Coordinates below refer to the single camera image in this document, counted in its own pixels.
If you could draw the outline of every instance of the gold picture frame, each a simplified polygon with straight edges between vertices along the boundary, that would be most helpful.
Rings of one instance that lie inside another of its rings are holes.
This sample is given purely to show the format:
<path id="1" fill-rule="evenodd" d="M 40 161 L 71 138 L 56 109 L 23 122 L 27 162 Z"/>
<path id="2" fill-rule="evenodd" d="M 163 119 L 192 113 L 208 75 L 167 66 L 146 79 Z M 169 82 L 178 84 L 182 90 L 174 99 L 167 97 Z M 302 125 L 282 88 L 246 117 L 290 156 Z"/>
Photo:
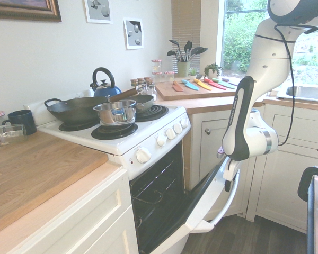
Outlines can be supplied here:
<path id="1" fill-rule="evenodd" d="M 0 0 L 0 19 L 60 22 L 57 0 Z"/>

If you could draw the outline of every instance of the oven door handle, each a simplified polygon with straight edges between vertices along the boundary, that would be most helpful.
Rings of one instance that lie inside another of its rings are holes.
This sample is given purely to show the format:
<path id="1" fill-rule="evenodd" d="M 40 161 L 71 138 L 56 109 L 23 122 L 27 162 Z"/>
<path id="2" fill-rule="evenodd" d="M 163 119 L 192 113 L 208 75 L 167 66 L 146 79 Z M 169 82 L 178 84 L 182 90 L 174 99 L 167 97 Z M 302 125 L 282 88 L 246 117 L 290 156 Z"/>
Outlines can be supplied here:
<path id="1" fill-rule="evenodd" d="M 239 174 L 240 174 L 240 170 L 238 170 L 234 183 L 233 183 L 233 187 L 232 190 L 229 194 L 229 197 L 226 201 L 225 206 L 223 207 L 223 209 L 219 212 L 219 214 L 210 222 L 207 222 L 205 220 L 202 220 L 199 222 L 199 224 L 191 231 L 191 233 L 207 233 L 209 231 L 211 231 L 215 225 L 221 220 L 221 218 L 225 215 L 225 213 L 227 212 L 229 206 L 231 205 L 233 199 L 234 199 L 234 195 L 237 192 L 238 189 L 238 183 L 239 183 Z"/>

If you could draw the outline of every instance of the wooden cutting board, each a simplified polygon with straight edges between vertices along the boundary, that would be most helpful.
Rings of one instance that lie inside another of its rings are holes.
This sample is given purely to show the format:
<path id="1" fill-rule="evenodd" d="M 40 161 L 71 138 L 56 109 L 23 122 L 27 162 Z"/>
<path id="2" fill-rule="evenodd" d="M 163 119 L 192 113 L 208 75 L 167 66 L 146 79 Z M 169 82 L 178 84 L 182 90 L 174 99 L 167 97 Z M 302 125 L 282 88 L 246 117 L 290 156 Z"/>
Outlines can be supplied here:
<path id="1" fill-rule="evenodd" d="M 107 161 L 100 151 L 39 131 L 0 147 L 0 230 Z"/>
<path id="2" fill-rule="evenodd" d="M 199 87 L 199 91 L 192 90 L 186 87 L 181 80 L 176 80 L 177 83 L 184 89 L 183 92 L 176 92 L 172 87 L 172 82 L 159 82 L 155 84 L 156 90 L 164 101 L 174 101 L 176 99 L 199 99 L 199 98 L 210 98 L 210 97 L 226 97 L 234 96 L 235 90 L 227 88 L 222 90 L 213 86 L 208 85 L 212 88 L 211 91 L 208 91 L 200 86 L 197 83 L 189 80 L 193 85 Z"/>

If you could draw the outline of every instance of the window blind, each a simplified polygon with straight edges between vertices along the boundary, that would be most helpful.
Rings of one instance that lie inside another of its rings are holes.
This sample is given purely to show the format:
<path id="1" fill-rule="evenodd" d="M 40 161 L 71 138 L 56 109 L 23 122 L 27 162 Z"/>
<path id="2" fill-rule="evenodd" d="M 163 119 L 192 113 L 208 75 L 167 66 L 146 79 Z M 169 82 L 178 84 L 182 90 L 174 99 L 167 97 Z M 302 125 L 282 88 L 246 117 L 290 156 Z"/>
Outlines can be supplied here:
<path id="1" fill-rule="evenodd" d="M 172 0 L 172 40 L 180 45 L 180 50 L 184 53 L 184 46 L 187 41 L 192 41 L 192 48 L 200 46 L 200 19 L 201 0 Z M 178 46 L 172 44 L 172 50 L 177 50 Z M 173 70 L 178 72 L 177 60 L 172 57 Z M 200 55 L 194 56 L 190 61 L 190 68 L 194 68 L 199 73 Z"/>

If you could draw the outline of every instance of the open oven door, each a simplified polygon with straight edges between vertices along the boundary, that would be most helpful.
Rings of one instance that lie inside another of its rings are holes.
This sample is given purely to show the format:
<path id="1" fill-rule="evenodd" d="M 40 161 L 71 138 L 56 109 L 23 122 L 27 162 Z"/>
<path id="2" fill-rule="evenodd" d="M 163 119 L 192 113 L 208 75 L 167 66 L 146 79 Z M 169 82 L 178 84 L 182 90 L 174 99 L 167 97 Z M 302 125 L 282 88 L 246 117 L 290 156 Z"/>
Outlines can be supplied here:
<path id="1" fill-rule="evenodd" d="M 231 193 L 221 212 L 210 222 L 203 220 L 224 189 L 223 173 L 228 160 L 229 157 L 224 158 L 213 172 L 191 191 L 188 200 L 179 211 L 181 216 L 172 221 L 171 234 L 166 235 L 166 239 L 161 239 L 161 244 L 151 254 L 180 254 L 190 233 L 209 232 L 224 216 L 236 193 L 240 171 L 235 176 Z"/>

